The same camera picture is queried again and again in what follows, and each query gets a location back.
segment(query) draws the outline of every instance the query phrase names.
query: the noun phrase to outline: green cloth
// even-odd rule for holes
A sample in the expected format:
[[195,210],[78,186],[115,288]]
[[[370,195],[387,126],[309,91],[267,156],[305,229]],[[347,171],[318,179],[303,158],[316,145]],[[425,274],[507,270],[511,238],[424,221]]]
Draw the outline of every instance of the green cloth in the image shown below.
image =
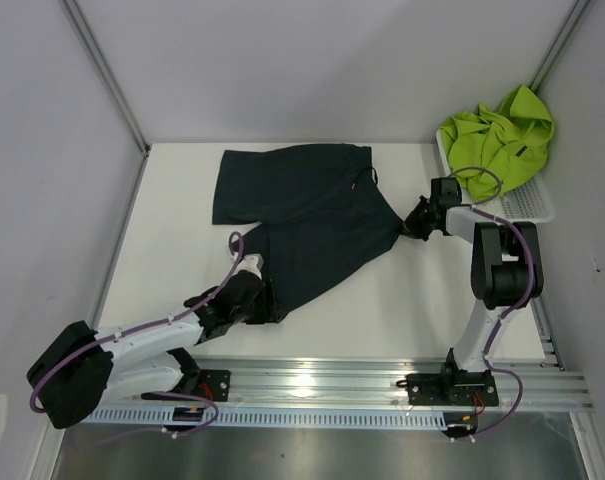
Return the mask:
[[[547,145],[555,125],[542,101],[520,85],[509,93],[497,112],[480,103],[479,115],[460,112],[440,127],[451,171],[485,167],[503,181],[502,194],[531,179],[546,163]],[[486,173],[466,171],[456,175],[476,201],[497,190]]]

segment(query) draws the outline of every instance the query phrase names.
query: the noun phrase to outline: white basket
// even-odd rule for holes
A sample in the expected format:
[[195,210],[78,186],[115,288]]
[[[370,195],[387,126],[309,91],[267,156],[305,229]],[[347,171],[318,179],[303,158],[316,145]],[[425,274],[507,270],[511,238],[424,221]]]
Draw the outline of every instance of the white basket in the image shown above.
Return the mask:
[[[438,129],[435,139],[440,151],[440,162],[444,175],[451,173],[451,167],[446,158],[442,134]],[[473,199],[466,189],[462,189],[462,203],[473,203]],[[549,192],[538,174],[524,185],[507,192],[506,195],[482,205],[482,210],[511,222],[528,221],[533,223],[547,223],[553,220],[555,209]]]

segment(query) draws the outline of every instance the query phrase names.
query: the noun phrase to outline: gray floor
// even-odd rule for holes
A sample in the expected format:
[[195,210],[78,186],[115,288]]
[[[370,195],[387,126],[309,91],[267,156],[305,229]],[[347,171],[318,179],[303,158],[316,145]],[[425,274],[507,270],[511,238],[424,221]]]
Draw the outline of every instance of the gray floor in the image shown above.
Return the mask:
[[69,430],[53,478],[587,478],[564,414],[518,414],[476,444],[450,444],[437,432],[218,427],[178,440],[148,432],[91,446],[123,431],[106,425]]

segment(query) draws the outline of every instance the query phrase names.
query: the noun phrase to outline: red wire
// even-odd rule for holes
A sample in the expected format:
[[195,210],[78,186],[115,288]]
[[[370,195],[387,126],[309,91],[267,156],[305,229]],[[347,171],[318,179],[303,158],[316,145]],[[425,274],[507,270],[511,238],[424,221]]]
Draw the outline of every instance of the red wire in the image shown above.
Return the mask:
[[482,398],[482,395],[480,395],[479,392],[475,392],[475,394],[473,395],[473,405],[475,405],[475,399],[478,399],[478,401],[480,402],[480,406],[482,407],[482,411],[480,411],[480,413],[476,412],[476,415],[479,417],[480,415],[482,415],[484,413],[484,410],[486,410],[486,403],[484,403],[484,399]]
[[478,392],[475,392],[473,394],[473,414],[476,416],[476,418],[478,416],[478,402],[477,402],[477,397],[476,397],[477,393]]
[[213,392],[209,386],[206,383],[202,383],[200,384],[200,388],[204,390],[204,393],[206,393],[207,397],[209,397],[209,400],[213,401]]

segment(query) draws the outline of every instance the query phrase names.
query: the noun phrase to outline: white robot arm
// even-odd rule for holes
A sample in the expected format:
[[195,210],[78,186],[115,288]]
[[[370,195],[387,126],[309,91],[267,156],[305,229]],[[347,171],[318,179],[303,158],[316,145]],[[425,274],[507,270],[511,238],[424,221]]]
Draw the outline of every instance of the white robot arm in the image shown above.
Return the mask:
[[510,224],[461,205],[461,198],[455,178],[433,179],[431,197],[421,197],[403,225],[402,234],[410,238],[426,241],[440,230],[471,242],[470,280],[476,298],[467,327],[449,350],[440,374],[409,374],[397,383],[407,389],[411,405],[474,407],[479,396],[487,406],[497,406],[490,359],[507,324],[544,285],[535,225]]
[[[286,316],[262,280],[261,264],[259,255],[236,259],[234,273],[220,287],[161,320],[97,330],[83,321],[69,325],[27,373],[31,408],[46,413],[54,427],[68,428],[100,403],[152,392],[204,396],[204,372],[185,347],[224,335],[237,323],[279,323]],[[230,372],[223,372],[228,389]],[[226,391],[206,388],[209,396],[219,394],[211,400],[226,399]]]

